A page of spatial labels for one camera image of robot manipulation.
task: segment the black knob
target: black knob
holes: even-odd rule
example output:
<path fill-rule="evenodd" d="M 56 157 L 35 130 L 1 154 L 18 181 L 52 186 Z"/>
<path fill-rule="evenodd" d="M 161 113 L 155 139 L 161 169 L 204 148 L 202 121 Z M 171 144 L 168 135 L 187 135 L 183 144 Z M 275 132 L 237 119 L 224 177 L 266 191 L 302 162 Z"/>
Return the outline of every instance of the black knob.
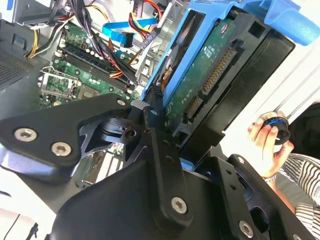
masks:
<path fill-rule="evenodd" d="M 270 125 L 271 127 L 278 128 L 278 134 L 276 136 L 275 145 L 284 144 L 290 138 L 290 131 L 289 131 L 289 122 L 286 118 L 276 116 L 271 117 L 264 121 L 263 127 L 266 125 Z"/>

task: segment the screw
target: screw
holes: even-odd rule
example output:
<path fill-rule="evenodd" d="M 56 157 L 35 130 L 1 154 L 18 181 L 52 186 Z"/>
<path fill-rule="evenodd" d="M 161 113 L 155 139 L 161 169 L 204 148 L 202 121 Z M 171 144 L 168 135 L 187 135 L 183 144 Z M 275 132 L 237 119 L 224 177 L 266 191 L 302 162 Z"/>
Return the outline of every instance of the screw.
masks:
<path fill-rule="evenodd" d="M 22 142 L 32 142 L 37 138 L 37 132 L 31 128 L 19 128 L 14 132 L 16 139 Z"/>
<path fill-rule="evenodd" d="M 156 115 L 156 116 L 159 115 L 158 112 L 157 112 L 156 110 L 154 110 L 154 109 L 151 109 L 150 112 L 151 112 L 152 114 Z"/>
<path fill-rule="evenodd" d="M 254 237 L 254 231 L 245 221 L 239 221 L 239 228 L 247 238 L 252 239 Z"/>
<path fill-rule="evenodd" d="M 225 25 L 223 25 L 223 27 L 221 28 L 221 34 L 225 34 L 227 32 L 228 29 L 228 24 L 226 23 Z"/>
<path fill-rule="evenodd" d="M 238 156 L 237 158 L 238 158 L 238 161 L 239 161 L 241 164 L 244 164 L 244 163 L 245 163 L 245 160 L 244 160 L 242 157 Z"/>
<path fill-rule="evenodd" d="M 302 240 L 301 237 L 299 237 L 297 234 L 293 234 L 294 240 Z"/>
<path fill-rule="evenodd" d="M 178 196 L 174 196 L 171 199 L 171 206 L 179 214 L 185 214 L 187 212 L 187 204 Z"/>
<path fill-rule="evenodd" d="M 51 147 L 51 151 L 59 157 L 66 157 L 70 155 L 71 150 L 71 146 L 68 143 L 61 141 L 54 143 Z"/>
<path fill-rule="evenodd" d="M 125 106 L 126 105 L 126 103 L 124 102 L 124 101 L 122 101 L 122 100 L 117 100 L 116 101 L 118 104 L 120 104 L 121 106 Z"/>

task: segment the striped shirt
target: striped shirt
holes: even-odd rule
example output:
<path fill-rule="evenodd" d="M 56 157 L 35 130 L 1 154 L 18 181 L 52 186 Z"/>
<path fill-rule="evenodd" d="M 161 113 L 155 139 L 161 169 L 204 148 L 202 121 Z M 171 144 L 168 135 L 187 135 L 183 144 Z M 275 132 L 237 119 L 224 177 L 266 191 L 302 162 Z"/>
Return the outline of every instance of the striped shirt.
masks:
<path fill-rule="evenodd" d="M 298 203 L 295 215 L 320 240 L 320 160 L 292 153 L 279 172 L 299 185 L 314 201 L 312 205 Z"/>

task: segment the black mounting arm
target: black mounting arm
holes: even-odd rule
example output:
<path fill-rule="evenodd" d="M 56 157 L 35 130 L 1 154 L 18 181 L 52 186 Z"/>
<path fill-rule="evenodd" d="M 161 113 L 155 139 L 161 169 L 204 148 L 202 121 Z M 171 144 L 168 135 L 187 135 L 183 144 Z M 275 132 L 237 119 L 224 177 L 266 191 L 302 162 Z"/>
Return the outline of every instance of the black mounting arm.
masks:
<path fill-rule="evenodd" d="M 107 94 L 0 121 L 1 167 L 50 184 L 125 144 L 125 167 L 70 198 L 51 240 L 314 239 L 241 156 L 183 170 L 161 100 L 135 107 Z"/>
<path fill-rule="evenodd" d="M 66 182 L 81 158 L 106 149 L 99 125 L 126 118 L 131 105 L 117 94 L 18 115 L 0 121 L 0 165 L 47 182 Z"/>

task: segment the person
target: person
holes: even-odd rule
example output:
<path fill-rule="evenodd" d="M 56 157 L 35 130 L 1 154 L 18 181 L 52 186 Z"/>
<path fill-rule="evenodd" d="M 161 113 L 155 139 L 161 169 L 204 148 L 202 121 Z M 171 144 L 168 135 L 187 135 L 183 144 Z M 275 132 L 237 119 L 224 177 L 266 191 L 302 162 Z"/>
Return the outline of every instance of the person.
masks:
<path fill-rule="evenodd" d="M 320 240 L 320 160 L 291 153 L 294 145 L 290 141 L 274 153 L 278 129 L 270 125 L 263 127 L 263 123 L 262 119 L 258 119 L 248 129 L 248 139 L 259 149 L 262 157 L 247 160 L 313 236 Z M 314 204 L 298 203 L 294 207 L 277 189 L 277 172 L 299 185 Z"/>

